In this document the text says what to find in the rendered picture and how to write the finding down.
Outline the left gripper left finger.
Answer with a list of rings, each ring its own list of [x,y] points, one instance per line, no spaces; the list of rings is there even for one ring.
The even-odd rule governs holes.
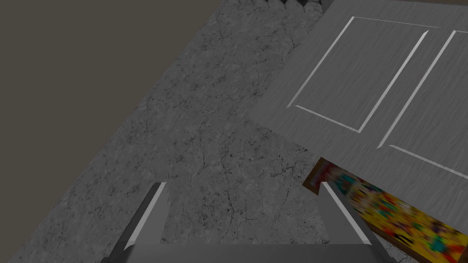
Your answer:
[[[119,260],[132,245],[160,244],[169,210],[167,183],[154,183],[117,240],[109,260]]]

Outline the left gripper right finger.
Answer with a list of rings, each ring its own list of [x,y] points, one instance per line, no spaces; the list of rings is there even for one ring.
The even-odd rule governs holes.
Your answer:
[[[393,260],[371,228],[332,182],[319,187],[319,213],[339,260]]]

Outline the grey panelled door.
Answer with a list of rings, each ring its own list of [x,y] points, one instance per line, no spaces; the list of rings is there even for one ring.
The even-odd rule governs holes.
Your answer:
[[[334,0],[251,118],[468,235],[468,0]]]

